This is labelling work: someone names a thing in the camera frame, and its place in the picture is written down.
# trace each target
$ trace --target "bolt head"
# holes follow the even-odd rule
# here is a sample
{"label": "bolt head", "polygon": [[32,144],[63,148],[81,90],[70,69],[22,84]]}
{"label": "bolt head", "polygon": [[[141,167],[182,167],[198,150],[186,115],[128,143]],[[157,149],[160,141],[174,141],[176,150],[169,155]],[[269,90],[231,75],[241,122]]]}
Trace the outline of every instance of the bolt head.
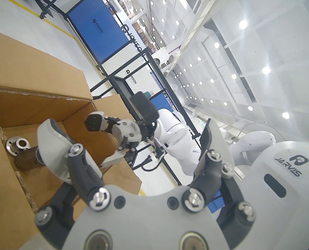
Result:
{"label": "bolt head", "polygon": [[79,146],[78,145],[76,145],[76,146],[72,146],[71,148],[70,148],[70,152],[72,153],[72,154],[76,154],[78,151],[79,151]]}

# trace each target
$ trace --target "cardboard box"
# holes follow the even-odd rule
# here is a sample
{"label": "cardboard box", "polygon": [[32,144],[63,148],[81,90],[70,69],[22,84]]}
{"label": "cardboard box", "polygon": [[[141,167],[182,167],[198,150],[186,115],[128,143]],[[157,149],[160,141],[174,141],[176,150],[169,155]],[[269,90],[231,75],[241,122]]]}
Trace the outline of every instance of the cardboard box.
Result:
{"label": "cardboard box", "polygon": [[[22,136],[36,146],[39,124],[53,117],[100,165],[116,150],[116,139],[86,130],[85,118],[97,110],[131,119],[119,95],[93,101],[82,71],[0,33],[0,250],[19,249],[38,233],[33,212],[62,184],[46,167],[18,172],[6,140]],[[125,161],[103,179],[134,194],[140,189],[141,181]],[[75,219],[84,207],[82,200],[75,204]]]}

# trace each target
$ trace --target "brown cylindrical part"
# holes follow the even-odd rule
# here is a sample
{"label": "brown cylindrical part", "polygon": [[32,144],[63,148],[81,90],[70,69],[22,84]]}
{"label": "brown cylindrical part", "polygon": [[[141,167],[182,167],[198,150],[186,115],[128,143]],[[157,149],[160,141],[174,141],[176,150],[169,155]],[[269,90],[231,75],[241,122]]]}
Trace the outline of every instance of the brown cylindrical part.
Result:
{"label": "brown cylindrical part", "polygon": [[41,160],[38,146],[24,150],[17,154],[14,159],[14,164],[21,171],[28,171],[34,168],[41,168],[45,166]]}

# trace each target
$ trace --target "sign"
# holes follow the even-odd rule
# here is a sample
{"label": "sign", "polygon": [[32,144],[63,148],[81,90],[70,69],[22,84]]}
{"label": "sign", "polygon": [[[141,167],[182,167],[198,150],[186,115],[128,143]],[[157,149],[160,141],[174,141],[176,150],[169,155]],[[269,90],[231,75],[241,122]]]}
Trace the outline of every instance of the sign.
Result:
{"label": "sign", "polygon": [[120,49],[128,38],[102,0],[83,0],[69,18],[98,63]]}

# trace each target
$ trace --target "pegboard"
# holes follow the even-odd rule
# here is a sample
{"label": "pegboard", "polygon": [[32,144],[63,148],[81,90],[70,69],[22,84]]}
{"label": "pegboard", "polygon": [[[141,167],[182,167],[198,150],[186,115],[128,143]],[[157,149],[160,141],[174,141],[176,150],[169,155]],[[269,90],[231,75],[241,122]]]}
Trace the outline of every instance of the pegboard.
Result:
{"label": "pegboard", "polygon": [[[112,58],[108,59],[102,64],[102,67],[108,74],[120,68],[124,63],[128,62],[132,57],[137,55],[138,52],[133,48],[133,44],[127,45],[124,49],[119,51]],[[121,70],[116,76],[124,78],[128,73],[127,70],[132,72],[144,63],[142,57],[137,58],[134,62],[129,64],[123,70]],[[146,66],[141,70],[133,74],[131,77],[126,79],[129,87],[134,93],[150,92],[153,91],[154,94],[160,91],[156,81],[152,78],[150,71],[147,70]]]}

